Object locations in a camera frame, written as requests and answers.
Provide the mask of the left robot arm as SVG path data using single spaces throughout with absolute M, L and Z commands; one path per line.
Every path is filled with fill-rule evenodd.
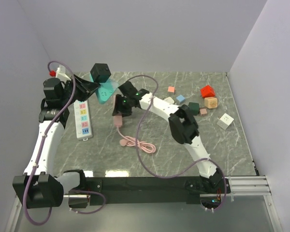
M 86 177 L 80 169 L 53 176 L 54 158 L 70 114 L 68 106 L 87 100 L 99 87 L 77 75 L 72 80 L 51 77 L 43 82 L 45 98 L 41 102 L 38 139 L 24 173 L 15 176 L 12 183 L 26 209 L 58 207 L 64 194 L 86 191 Z

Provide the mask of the black cube socket adapter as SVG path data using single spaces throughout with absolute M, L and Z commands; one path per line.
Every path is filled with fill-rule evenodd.
M 90 71 L 93 82 L 105 83 L 111 76 L 110 69 L 105 63 L 95 63 Z

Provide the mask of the white plug adapter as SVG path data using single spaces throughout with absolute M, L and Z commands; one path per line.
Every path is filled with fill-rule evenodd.
M 169 104 L 174 104 L 174 100 L 172 97 L 167 97 L 164 99 L 165 102 L 169 103 Z

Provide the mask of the teal triangular power strip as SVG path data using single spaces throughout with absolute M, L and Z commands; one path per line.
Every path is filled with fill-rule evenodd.
M 111 76 L 107 75 L 105 81 L 94 81 L 92 74 L 89 75 L 90 81 L 93 83 L 90 93 L 96 94 L 99 104 L 105 104 L 119 87 L 119 83 L 114 81 Z

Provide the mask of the pink power strip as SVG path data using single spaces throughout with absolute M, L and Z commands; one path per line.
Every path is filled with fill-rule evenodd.
M 116 96 L 113 96 L 113 109 L 115 109 L 115 105 L 116 105 Z M 120 128 L 123 125 L 121 113 L 118 113 L 115 116 L 113 116 L 113 123 L 114 126 L 116 126 L 117 128 Z

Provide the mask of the white cube socket adapter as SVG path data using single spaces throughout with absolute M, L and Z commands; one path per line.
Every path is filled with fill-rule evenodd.
M 223 130 L 226 130 L 234 121 L 234 118 L 228 115 L 227 113 L 224 113 L 223 116 L 221 116 L 218 121 L 217 125 L 222 128 Z

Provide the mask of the white power strip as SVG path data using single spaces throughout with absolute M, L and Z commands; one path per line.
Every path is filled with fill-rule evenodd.
M 87 141 L 93 137 L 88 100 L 75 101 L 73 107 L 76 137 L 78 140 Z

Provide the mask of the red cube socket adapter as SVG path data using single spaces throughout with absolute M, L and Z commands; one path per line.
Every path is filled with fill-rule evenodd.
M 216 95 L 214 89 L 210 85 L 201 88 L 200 93 L 203 98 L 215 97 Z

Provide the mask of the dark green cube adapter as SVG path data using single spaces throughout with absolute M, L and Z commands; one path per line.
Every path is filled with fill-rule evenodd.
M 197 102 L 189 102 L 188 107 L 194 116 L 199 114 L 200 105 Z

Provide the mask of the beige cube socket adapter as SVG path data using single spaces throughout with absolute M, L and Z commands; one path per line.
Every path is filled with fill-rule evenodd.
M 218 99 L 216 97 L 204 98 L 204 105 L 208 109 L 214 109 L 218 106 Z

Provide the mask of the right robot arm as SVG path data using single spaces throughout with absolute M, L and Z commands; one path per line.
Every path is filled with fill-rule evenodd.
M 227 181 L 222 169 L 219 165 L 210 159 L 210 154 L 206 151 L 201 136 L 198 131 L 198 124 L 187 105 L 174 105 L 154 96 L 154 93 L 145 89 L 137 90 L 130 81 L 126 81 L 119 86 L 121 94 L 117 94 L 114 102 L 113 115 L 121 114 L 122 116 L 130 116 L 132 108 L 140 108 L 145 111 L 141 117 L 135 136 L 135 144 L 138 145 L 138 135 L 141 123 L 147 116 L 148 112 L 152 112 L 163 118 L 169 123 L 171 135 L 173 139 L 183 145 L 193 159 L 193 163 L 185 168 L 182 172 L 171 176 L 159 176 L 151 172 L 143 163 L 139 154 L 139 148 L 136 153 L 141 165 L 152 176 L 161 179 L 176 178 L 194 165 L 199 170 L 199 175 L 203 183 L 203 189 L 209 193 L 216 193 L 219 184 L 222 182 L 223 193 L 227 193 Z

